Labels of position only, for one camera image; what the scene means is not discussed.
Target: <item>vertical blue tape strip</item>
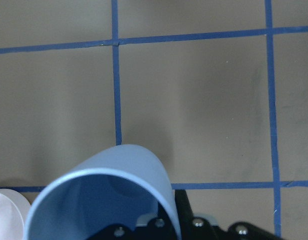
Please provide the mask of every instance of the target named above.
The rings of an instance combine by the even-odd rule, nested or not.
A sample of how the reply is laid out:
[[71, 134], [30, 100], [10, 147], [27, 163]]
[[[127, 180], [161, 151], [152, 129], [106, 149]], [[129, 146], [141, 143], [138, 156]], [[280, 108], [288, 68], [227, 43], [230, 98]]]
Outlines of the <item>vertical blue tape strip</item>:
[[113, 76], [115, 100], [115, 131], [116, 145], [122, 144], [120, 77], [119, 77], [119, 40], [118, 40], [118, 3], [112, 0], [112, 38], [113, 38]]
[[266, 47], [267, 47], [267, 77], [268, 77], [268, 101], [269, 101], [269, 124], [270, 124], [270, 144], [273, 171], [273, 191], [274, 191], [274, 229], [277, 236], [281, 236], [281, 200], [280, 200], [280, 180], [277, 151], [277, 126], [276, 126], [276, 106], [275, 106], [275, 73], [274, 73], [274, 46], [273, 46], [273, 21], [271, 0], [265, 0], [266, 13]]

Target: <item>screw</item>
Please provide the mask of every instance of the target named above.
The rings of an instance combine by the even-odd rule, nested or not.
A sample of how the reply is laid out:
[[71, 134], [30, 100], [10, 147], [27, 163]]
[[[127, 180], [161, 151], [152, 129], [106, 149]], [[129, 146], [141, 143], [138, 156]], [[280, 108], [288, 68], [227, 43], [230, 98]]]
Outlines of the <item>screw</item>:
[[202, 227], [204, 225], [204, 220], [199, 217], [196, 217], [193, 219], [192, 223], [195, 227]]
[[157, 228], [162, 228], [162, 227], [164, 227], [164, 226], [165, 226], [164, 220], [161, 219], [161, 218], [156, 219], [156, 221], [155, 221], [155, 226], [156, 226]]
[[124, 234], [125, 234], [125, 231], [121, 226], [116, 228], [115, 231], [114, 231], [114, 236], [117, 237], [117, 238], [123, 236]]
[[239, 234], [239, 235], [247, 235], [248, 234], [248, 229], [243, 226], [243, 225], [238, 225], [236, 228], [235, 228], [236, 232]]

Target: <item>gray surface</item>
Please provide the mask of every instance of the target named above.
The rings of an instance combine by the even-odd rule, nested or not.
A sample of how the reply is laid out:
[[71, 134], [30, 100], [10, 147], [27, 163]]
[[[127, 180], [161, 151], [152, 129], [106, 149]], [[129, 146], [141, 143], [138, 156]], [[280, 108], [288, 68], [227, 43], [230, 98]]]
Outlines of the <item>gray surface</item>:
[[265, 27], [259, 0], [123, 0], [118, 1], [121, 38]]
[[277, 35], [274, 45], [281, 179], [308, 180], [308, 33]]
[[0, 48], [111, 38], [110, 0], [0, 0]]
[[282, 237], [308, 240], [308, 188], [281, 190]]
[[44, 186], [114, 144], [110, 47], [0, 55], [0, 186]]
[[272, 0], [273, 26], [308, 25], [308, 0]]
[[274, 232], [272, 189], [210, 189], [187, 192], [193, 212], [214, 216], [223, 229], [228, 229], [235, 222], [245, 221]]
[[123, 143], [174, 183], [271, 181], [265, 37], [120, 47]]

